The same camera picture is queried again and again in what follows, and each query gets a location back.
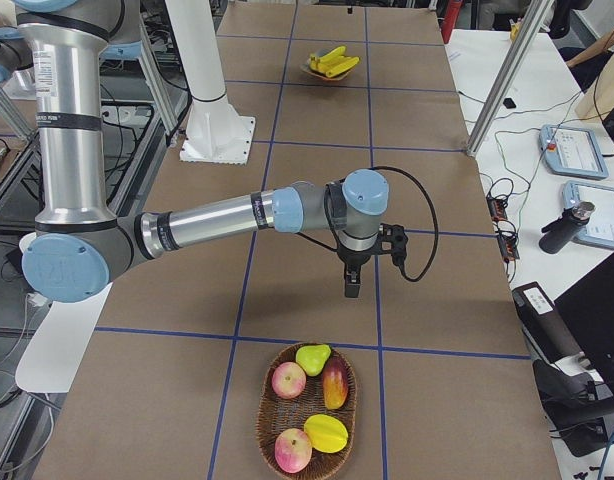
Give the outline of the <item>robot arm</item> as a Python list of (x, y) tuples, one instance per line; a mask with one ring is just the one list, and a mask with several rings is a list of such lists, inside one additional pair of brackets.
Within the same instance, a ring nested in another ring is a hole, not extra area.
[(32, 50), (44, 207), (24, 249), (27, 283), (46, 298), (86, 300), (139, 264), (181, 248), (248, 231), (298, 234), (327, 229), (344, 265), (345, 293), (356, 297), (362, 266), (384, 251), (395, 228), (381, 218), (387, 180), (361, 169), (323, 187), (297, 182), (184, 211), (144, 208), (155, 174), (137, 195), (107, 202), (100, 57), (115, 40), (141, 30), (136, 1), (20, 1), (18, 28)]

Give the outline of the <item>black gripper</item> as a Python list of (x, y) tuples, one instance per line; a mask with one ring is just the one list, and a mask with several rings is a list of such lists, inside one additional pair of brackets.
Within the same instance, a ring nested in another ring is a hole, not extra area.
[(336, 254), (344, 264), (344, 296), (357, 298), (361, 289), (361, 269), (372, 256), (382, 254), (382, 245), (374, 244), (368, 249), (356, 251), (342, 243), (336, 247)]

